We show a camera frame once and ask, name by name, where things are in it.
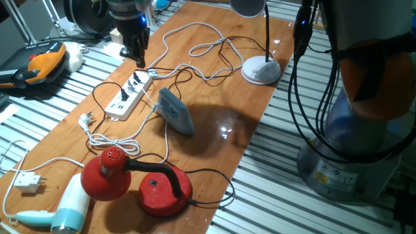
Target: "white plug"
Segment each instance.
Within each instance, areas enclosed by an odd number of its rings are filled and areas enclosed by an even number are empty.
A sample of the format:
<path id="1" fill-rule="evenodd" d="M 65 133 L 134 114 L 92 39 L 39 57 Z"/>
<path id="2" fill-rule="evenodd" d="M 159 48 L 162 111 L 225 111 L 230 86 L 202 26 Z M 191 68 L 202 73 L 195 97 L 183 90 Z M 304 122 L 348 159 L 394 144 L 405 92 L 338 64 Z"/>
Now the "white plug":
<path id="1" fill-rule="evenodd" d="M 81 126 L 81 128 L 84 130 L 84 132 L 89 132 L 90 128 L 88 127 L 92 122 L 94 121 L 94 116 L 91 112 L 88 114 L 82 114 L 79 117 L 78 124 Z"/>
<path id="2" fill-rule="evenodd" d="M 22 193 L 35 193 L 42 182 L 42 177 L 34 172 L 20 172 L 14 186 Z"/>
<path id="3" fill-rule="evenodd" d="M 150 79 L 160 79 L 160 75 L 157 73 L 156 69 L 149 69 L 148 75 L 150 76 Z"/>

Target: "white power strip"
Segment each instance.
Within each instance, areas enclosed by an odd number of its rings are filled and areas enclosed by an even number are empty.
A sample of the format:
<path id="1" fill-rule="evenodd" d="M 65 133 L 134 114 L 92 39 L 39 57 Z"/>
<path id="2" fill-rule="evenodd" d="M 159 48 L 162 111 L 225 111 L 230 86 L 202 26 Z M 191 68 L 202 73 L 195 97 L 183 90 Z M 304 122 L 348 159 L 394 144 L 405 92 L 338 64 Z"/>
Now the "white power strip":
<path id="1" fill-rule="evenodd" d="M 129 98 L 126 101 L 122 101 L 122 93 L 119 91 L 105 109 L 105 113 L 113 121 L 126 120 L 127 117 L 129 117 L 131 111 L 133 111 L 134 107 L 136 107 L 140 98 L 142 98 L 144 95 L 142 88 L 147 90 L 152 82 L 152 79 L 150 79 L 147 73 L 141 71 L 135 72 L 140 79 L 140 82 L 134 80 L 132 74 L 123 85 L 123 89 L 127 92 L 127 94 L 129 94 Z M 130 83 L 133 85 L 133 91 L 128 89 L 128 81 L 130 81 Z"/>

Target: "desk lamp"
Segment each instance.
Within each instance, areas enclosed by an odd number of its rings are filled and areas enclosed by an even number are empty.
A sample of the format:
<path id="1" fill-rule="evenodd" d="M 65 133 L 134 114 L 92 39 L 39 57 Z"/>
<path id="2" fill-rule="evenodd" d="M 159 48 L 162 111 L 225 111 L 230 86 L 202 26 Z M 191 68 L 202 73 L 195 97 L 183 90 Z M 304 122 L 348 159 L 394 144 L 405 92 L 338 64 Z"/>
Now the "desk lamp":
<path id="1" fill-rule="evenodd" d="M 269 58 L 270 35 L 268 31 L 268 8 L 266 0 L 229 0 L 232 9 L 240 16 L 252 18 L 266 13 L 266 56 L 249 58 L 242 65 L 242 76 L 255 85 L 269 85 L 279 80 L 280 65 L 273 58 Z"/>

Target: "plug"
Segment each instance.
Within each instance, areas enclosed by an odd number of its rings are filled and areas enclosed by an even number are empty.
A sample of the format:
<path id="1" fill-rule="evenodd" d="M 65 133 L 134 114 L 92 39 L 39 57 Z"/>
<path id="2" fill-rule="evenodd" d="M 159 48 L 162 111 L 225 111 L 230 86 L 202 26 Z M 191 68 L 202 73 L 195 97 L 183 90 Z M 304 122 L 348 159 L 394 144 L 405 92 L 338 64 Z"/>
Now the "plug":
<path id="1" fill-rule="evenodd" d="M 150 79 L 160 79 L 159 74 L 157 74 L 157 71 L 155 69 L 149 69 L 148 70 L 148 75 L 150 77 Z"/>
<path id="2" fill-rule="evenodd" d="M 127 91 L 128 92 L 133 92 L 135 91 L 134 86 L 131 84 L 130 80 L 127 80 Z"/>
<path id="3" fill-rule="evenodd" d="M 138 75 L 136 74 L 136 72 L 133 72 L 133 79 L 137 82 L 137 83 L 141 83 L 141 80 L 138 78 Z"/>
<path id="4" fill-rule="evenodd" d="M 124 88 L 122 88 L 120 91 L 122 92 L 122 101 L 127 101 L 129 99 L 129 94 L 125 92 Z"/>
<path id="5" fill-rule="evenodd" d="M 82 114 L 79 117 L 78 120 L 78 124 L 81 126 L 81 128 L 84 130 L 84 132 L 89 132 L 90 128 L 88 127 L 93 121 L 94 121 L 94 116 L 92 115 L 91 112 L 89 112 L 88 114 Z"/>
<path id="6" fill-rule="evenodd" d="M 35 193 L 41 182 L 42 177 L 34 172 L 20 172 L 14 182 L 14 186 L 22 193 Z"/>

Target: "white hair dryer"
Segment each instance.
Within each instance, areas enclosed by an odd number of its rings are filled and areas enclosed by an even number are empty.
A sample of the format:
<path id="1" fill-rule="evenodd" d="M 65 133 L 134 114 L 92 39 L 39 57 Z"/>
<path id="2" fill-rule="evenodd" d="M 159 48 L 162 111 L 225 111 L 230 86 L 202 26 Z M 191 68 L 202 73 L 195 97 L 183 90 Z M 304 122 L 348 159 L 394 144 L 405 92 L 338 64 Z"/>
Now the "white hair dryer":
<path id="1" fill-rule="evenodd" d="M 79 173 L 72 177 L 66 187 L 56 212 L 23 211 L 8 215 L 8 218 L 29 226 L 51 226 L 53 234 L 76 234 L 83 228 L 89 203 L 90 196 L 85 193 L 81 185 L 81 173 Z"/>

